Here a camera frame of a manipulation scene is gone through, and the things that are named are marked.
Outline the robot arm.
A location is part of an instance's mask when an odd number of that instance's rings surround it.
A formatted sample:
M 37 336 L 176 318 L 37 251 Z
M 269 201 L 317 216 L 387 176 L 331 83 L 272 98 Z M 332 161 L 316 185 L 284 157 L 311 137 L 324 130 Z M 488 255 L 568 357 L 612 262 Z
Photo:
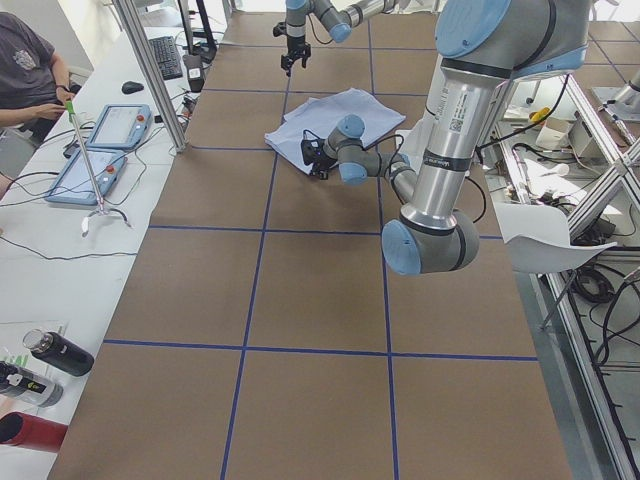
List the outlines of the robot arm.
M 306 40 L 306 25 L 315 16 L 335 43 L 344 42 L 365 20 L 380 13 L 392 13 L 401 4 L 394 0 L 358 1 L 343 10 L 328 0 L 291 0 L 285 3 L 285 20 L 273 27 L 273 36 L 286 38 L 287 52 L 281 56 L 280 66 L 288 77 L 297 61 L 303 68 L 311 58 L 311 45 Z
M 544 79 L 584 62 L 587 1 L 450 1 L 435 30 L 444 76 L 421 165 L 401 154 L 367 151 L 364 122 L 348 115 L 315 157 L 337 165 L 342 180 L 385 178 L 402 202 L 382 229 L 386 263 L 401 275 L 462 269 L 479 249 L 473 221 L 456 209 L 495 90 L 508 81 Z

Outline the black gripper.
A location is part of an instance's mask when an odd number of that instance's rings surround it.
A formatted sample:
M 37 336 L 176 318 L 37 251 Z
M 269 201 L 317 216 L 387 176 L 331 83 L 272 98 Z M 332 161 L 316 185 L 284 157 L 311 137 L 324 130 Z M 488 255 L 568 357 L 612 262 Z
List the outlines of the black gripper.
M 336 160 L 324 151 L 322 141 L 311 141 L 308 147 L 308 158 L 311 165 L 310 175 L 319 180 L 327 180 Z
M 278 22 L 272 30 L 274 37 L 285 36 L 287 52 L 281 56 L 281 68 L 287 76 L 292 75 L 292 70 L 297 61 L 303 68 L 311 57 L 311 45 L 306 42 L 306 26 L 292 25 L 286 21 Z

